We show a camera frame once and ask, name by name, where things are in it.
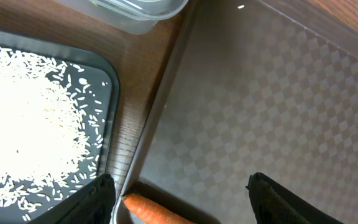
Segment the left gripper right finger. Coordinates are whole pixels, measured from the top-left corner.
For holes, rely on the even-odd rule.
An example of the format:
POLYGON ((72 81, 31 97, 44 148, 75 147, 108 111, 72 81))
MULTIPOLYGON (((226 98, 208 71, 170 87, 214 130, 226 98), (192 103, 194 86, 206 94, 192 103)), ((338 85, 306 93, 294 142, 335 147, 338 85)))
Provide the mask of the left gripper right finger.
POLYGON ((342 224, 261 172, 247 184, 258 224, 342 224))

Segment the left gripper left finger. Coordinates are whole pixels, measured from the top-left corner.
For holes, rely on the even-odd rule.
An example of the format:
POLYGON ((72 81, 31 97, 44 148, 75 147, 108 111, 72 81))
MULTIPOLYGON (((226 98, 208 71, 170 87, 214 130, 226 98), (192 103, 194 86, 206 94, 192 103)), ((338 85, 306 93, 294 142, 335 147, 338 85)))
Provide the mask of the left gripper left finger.
POLYGON ((29 224, 105 224, 115 203, 114 179, 103 174, 29 224))

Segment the orange carrot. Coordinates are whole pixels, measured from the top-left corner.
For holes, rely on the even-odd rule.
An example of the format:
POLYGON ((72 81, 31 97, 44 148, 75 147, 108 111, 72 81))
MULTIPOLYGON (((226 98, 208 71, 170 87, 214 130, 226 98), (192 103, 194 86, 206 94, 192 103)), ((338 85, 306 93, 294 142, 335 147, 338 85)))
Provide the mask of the orange carrot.
POLYGON ((121 200, 128 211, 147 224, 195 224, 141 195, 128 194, 121 200))

